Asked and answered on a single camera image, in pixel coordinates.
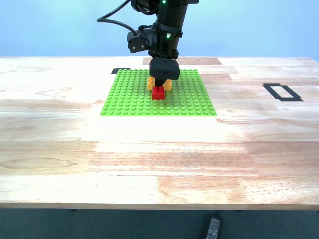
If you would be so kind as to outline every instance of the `black cable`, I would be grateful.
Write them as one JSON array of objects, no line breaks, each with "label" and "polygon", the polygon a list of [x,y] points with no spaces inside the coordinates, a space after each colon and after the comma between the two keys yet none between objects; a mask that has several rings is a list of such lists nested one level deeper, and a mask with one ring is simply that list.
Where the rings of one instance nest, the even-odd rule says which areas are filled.
[{"label": "black cable", "polygon": [[105,23],[112,23],[118,26],[122,26],[124,28],[126,28],[127,30],[131,31],[133,33],[134,36],[137,36],[137,33],[134,31],[133,28],[131,28],[130,26],[127,26],[126,24],[119,22],[119,21],[114,21],[114,20],[106,20],[108,17],[112,16],[113,14],[117,13],[119,10],[121,10],[123,7],[125,7],[131,0],[126,0],[124,3],[122,3],[122,5],[120,5],[118,8],[116,8],[115,10],[113,10],[112,12],[106,14],[103,17],[100,17],[99,19],[97,19],[97,22],[105,22]]},{"label": "black cable", "polygon": [[117,13],[119,10],[121,10],[122,8],[124,8],[131,0],[126,0],[124,3],[122,3],[122,5],[120,5],[117,9],[113,10],[112,12],[106,14],[103,17],[100,17],[99,19],[107,19],[110,16],[112,16],[113,14]]},{"label": "black cable", "polygon": [[137,33],[134,31],[133,28],[131,28],[130,26],[127,26],[126,24],[119,22],[119,21],[114,21],[114,20],[107,20],[107,19],[97,19],[97,22],[106,22],[106,23],[112,23],[118,26],[122,26],[124,28],[126,28],[127,30],[131,31],[133,33],[134,36],[137,36]]}]

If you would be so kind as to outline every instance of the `yellow lego brick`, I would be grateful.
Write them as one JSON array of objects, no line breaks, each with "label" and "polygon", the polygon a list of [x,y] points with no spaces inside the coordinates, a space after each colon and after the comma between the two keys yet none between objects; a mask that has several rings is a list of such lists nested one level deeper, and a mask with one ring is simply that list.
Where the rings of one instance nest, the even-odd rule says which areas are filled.
[{"label": "yellow lego brick", "polygon": [[172,82],[171,80],[167,80],[164,84],[163,84],[164,88],[166,91],[171,91],[172,89]]},{"label": "yellow lego brick", "polygon": [[[150,76],[147,80],[147,89],[149,91],[152,90],[152,87],[155,85],[155,78]],[[172,81],[167,80],[164,84],[163,87],[165,88],[166,91],[171,91],[172,90]]]},{"label": "yellow lego brick", "polygon": [[150,76],[147,81],[147,89],[151,91],[154,85],[155,85],[155,79],[154,77]]}]

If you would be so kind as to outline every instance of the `red lego brick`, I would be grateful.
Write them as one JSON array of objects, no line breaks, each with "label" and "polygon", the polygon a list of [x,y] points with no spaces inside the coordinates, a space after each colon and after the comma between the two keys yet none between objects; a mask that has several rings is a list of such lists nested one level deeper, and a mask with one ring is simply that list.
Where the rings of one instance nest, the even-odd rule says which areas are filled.
[{"label": "red lego brick", "polygon": [[152,87],[152,100],[165,100],[165,88],[163,86]]}]

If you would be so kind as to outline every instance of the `black rectangle outline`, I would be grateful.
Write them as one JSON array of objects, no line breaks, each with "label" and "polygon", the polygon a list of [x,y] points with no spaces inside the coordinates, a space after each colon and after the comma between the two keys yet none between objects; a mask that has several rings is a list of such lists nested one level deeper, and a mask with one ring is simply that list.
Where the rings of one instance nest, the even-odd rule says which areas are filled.
[{"label": "black rectangle outline", "polygon": [[[296,92],[289,88],[289,86],[282,86],[279,83],[264,83],[263,86],[265,89],[275,98],[280,101],[303,101],[301,96],[299,96]],[[285,91],[287,91],[292,97],[281,97],[272,86],[281,86]]]}]

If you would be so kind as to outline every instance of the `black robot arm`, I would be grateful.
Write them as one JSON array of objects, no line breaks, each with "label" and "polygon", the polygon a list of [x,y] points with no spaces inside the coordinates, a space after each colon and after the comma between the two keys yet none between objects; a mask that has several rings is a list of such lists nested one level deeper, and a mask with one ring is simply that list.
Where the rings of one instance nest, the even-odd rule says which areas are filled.
[{"label": "black robot arm", "polygon": [[[156,14],[156,22],[132,30],[123,23],[106,20],[128,2],[131,2],[132,8],[137,12],[145,15]],[[155,85],[161,86],[167,79],[177,80],[180,76],[176,61],[179,55],[177,47],[183,36],[182,27],[188,5],[197,3],[199,0],[126,0],[116,10],[98,19],[98,22],[121,25],[130,31],[127,36],[130,52],[148,51],[152,57],[150,75],[155,77]]]}]

